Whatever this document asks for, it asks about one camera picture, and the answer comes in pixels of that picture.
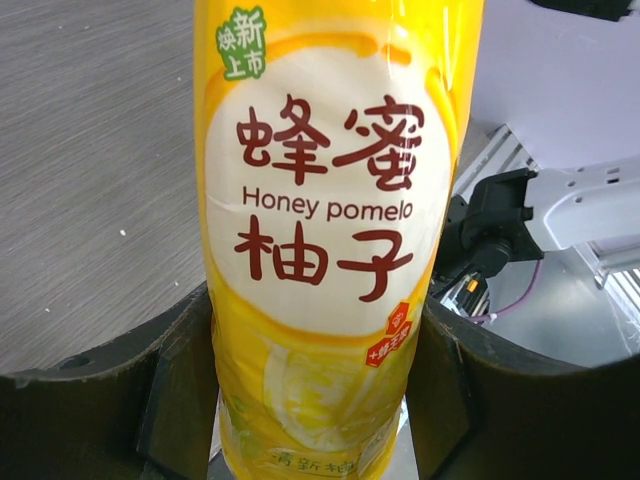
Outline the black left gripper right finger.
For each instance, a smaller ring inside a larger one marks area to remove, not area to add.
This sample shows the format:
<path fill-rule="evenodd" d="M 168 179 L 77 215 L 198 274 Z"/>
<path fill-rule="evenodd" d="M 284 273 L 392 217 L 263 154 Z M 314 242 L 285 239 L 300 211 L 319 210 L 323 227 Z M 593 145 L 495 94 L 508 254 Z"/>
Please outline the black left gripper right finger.
<path fill-rule="evenodd" d="M 639 360 L 582 368 L 429 299 L 406 390 L 422 479 L 635 479 Z"/>

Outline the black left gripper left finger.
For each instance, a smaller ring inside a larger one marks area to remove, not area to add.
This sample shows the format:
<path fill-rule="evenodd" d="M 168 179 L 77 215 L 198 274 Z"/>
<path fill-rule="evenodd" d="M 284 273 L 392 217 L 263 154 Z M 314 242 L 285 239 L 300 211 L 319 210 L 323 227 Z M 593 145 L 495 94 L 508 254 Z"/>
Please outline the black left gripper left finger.
<path fill-rule="evenodd" d="M 218 395 L 211 319 L 201 285 L 103 345 L 2 375 L 2 478 L 206 478 Z"/>

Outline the yellow honey pomelo bottle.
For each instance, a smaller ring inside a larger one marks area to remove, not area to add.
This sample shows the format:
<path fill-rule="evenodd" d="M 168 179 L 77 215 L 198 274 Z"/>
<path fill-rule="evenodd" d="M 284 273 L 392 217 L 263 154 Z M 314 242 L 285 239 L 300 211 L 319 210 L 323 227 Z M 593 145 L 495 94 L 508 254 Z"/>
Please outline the yellow honey pomelo bottle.
<path fill-rule="evenodd" d="M 194 137 L 225 460 L 377 479 L 468 125 L 480 1 L 199 1 Z"/>

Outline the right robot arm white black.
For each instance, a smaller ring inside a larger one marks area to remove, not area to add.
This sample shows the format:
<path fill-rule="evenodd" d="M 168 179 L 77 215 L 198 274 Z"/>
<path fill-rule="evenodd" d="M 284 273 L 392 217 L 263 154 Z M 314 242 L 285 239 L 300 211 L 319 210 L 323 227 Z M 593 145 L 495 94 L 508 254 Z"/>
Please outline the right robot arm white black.
<path fill-rule="evenodd" d="M 639 265 L 639 160 L 574 169 L 523 167 L 479 180 L 448 205 L 430 295 L 437 301 L 509 263 L 576 247 L 601 280 Z"/>

